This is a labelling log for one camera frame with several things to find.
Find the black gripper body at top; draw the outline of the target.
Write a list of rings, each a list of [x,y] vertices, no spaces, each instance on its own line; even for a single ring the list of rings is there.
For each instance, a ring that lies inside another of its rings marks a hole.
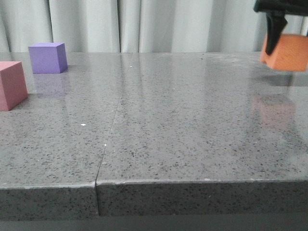
[[[256,0],[255,12],[282,12],[284,14],[307,16],[307,0]]]

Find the black gripper finger orange cube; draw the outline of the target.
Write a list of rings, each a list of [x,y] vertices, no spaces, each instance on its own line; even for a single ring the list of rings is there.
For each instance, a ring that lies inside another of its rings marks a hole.
[[[267,55],[271,55],[278,44],[281,33],[287,21],[284,17],[284,14],[268,12],[266,13],[267,19],[267,44],[265,52]]]

